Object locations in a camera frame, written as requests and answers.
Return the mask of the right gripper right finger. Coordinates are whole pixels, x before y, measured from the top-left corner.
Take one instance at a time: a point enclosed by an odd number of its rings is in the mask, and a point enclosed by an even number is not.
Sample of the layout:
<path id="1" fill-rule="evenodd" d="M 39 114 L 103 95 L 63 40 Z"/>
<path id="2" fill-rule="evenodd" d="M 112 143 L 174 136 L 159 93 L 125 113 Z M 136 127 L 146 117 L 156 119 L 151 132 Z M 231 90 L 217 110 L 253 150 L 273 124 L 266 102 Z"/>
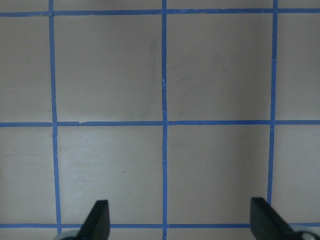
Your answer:
<path id="1" fill-rule="evenodd" d="M 250 230 L 256 240 L 299 240 L 286 221 L 262 197 L 250 199 Z"/>

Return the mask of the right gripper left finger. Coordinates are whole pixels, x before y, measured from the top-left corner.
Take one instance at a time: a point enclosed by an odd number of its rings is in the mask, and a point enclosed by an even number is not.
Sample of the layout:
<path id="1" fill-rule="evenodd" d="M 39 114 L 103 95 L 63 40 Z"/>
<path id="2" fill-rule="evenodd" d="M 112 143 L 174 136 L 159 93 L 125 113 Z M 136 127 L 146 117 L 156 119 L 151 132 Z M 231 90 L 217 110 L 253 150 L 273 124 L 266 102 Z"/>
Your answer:
<path id="1" fill-rule="evenodd" d="M 97 200 L 77 234 L 78 240 L 107 240 L 111 231 L 108 200 Z"/>

